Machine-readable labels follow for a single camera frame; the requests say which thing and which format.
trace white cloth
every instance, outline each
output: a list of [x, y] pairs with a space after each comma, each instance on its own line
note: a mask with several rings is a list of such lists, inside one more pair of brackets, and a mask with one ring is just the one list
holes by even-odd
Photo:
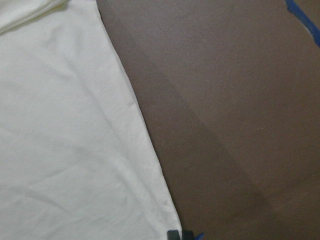
[[180, 221], [96, 1], [62, 2], [0, 0], [0, 240], [166, 240]]

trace brown table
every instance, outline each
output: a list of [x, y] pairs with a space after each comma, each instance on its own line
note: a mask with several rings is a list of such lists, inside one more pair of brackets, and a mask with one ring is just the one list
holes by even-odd
[[320, 48], [281, 0], [98, 0], [182, 225], [320, 239]]

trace black object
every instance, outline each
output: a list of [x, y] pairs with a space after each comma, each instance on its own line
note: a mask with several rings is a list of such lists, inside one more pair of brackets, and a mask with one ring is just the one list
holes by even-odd
[[[180, 240], [178, 230], [169, 230], [167, 236], [168, 240]], [[192, 231], [182, 231], [182, 240], [195, 240], [194, 233]]]

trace white fabric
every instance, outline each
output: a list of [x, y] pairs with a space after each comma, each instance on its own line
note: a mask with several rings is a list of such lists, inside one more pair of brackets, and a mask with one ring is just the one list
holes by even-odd
[[0, 240], [166, 240], [179, 218], [97, 4], [61, 3], [0, 0]]

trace folded fabric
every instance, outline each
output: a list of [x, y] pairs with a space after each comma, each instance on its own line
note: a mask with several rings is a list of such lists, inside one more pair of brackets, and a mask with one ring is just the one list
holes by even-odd
[[180, 221], [96, 1], [63, 2], [0, 1], [0, 239], [166, 240]]

